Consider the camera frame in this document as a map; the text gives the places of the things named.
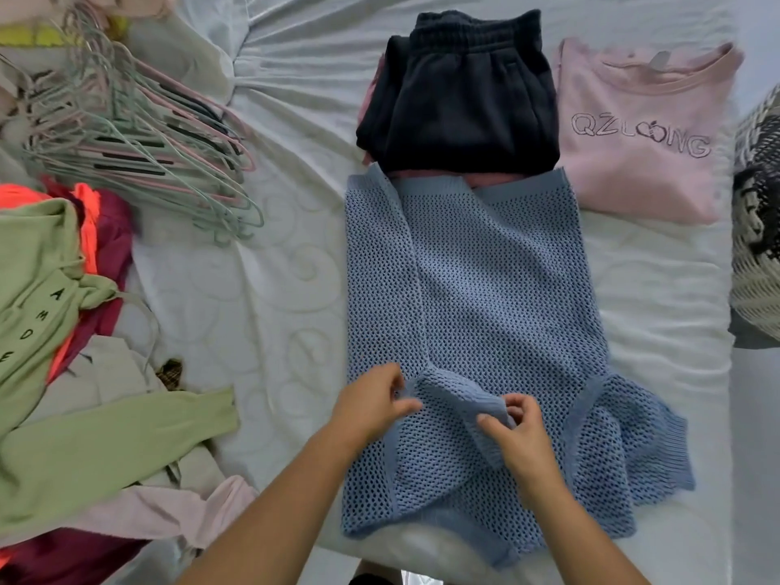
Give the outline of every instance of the bed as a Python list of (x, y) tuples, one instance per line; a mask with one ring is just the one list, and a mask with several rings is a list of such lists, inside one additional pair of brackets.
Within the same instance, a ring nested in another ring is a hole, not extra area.
[[(344, 383), (342, 195), (347, 176), (364, 168), (354, 145), (356, 114), (391, 34), (408, 33), (420, 11), (459, 8), (492, 18), (538, 7), (548, 56), (569, 35), (596, 47), (661, 48), (713, 48), (736, 36), (731, 0), (240, 3), (229, 18), (236, 21), (231, 40), (246, 37), (239, 49), (223, 47), (234, 58), (224, 77), (235, 86), (232, 109), (256, 132), (259, 168), (247, 188), (266, 225), (248, 242), (223, 249), (185, 221), (147, 212), (133, 256), (137, 287), (161, 327), (155, 360), (181, 356), (184, 380), (194, 389), (235, 387), (242, 426), (218, 441), (219, 461), (260, 489), (326, 421)], [(717, 224), (582, 214), (615, 366), (689, 422), (697, 490), (639, 509), (637, 534), (619, 542), (652, 583), (731, 581), (733, 131), (729, 118), (717, 142)], [(127, 314), (122, 327), (143, 349), (145, 324)], [(321, 546), (461, 585), (561, 582), (546, 552), (497, 573), (449, 532), (410, 524), (352, 541), (341, 535), (339, 515), (337, 503)]]

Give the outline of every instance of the blue mesh sweater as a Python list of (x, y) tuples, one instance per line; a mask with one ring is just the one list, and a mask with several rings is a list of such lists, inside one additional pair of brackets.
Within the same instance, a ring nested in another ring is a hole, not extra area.
[(477, 413), (538, 400), (563, 476), (611, 537), (633, 506), (693, 489), (686, 421), (615, 373), (563, 171), (472, 191), (378, 166), (346, 194), (349, 380), (401, 364), (425, 408), (349, 471), (342, 528), (398, 521), (457, 532), (496, 568), (544, 546)]

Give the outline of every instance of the person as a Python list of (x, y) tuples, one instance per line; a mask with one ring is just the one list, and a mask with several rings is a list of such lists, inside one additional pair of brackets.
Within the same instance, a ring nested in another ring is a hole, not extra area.
[[(346, 386), (331, 419), (247, 510), (185, 571), (178, 585), (295, 585), (336, 497), (360, 452), (423, 403), (396, 399), (403, 375), (396, 363), (376, 366)], [(648, 585), (636, 566), (574, 499), (555, 461), (533, 397), (504, 396), (517, 422), (510, 430), (479, 415), (533, 511), (566, 585)], [(400, 573), (362, 561), (355, 583), (400, 583)]]

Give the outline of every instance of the hand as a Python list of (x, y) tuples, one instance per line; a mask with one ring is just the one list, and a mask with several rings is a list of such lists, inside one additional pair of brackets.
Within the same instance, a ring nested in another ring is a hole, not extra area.
[(536, 399), (526, 394), (506, 394), (502, 398), (517, 427), (509, 429), (486, 414), (477, 415), (477, 423), (501, 448), (504, 463), (520, 488), (522, 503), (533, 506), (550, 488), (565, 483)]
[(402, 388), (398, 363), (372, 367), (341, 391), (329, 424), (360, 451), (395, 421), (423, 408), (417, 399), (396, 399), (394, 393)]

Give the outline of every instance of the laundry basket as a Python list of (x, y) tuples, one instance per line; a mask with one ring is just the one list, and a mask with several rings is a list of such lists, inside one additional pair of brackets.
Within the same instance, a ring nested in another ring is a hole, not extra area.
[(780, 84), (737, 131), (732, 307), (780, 339)]

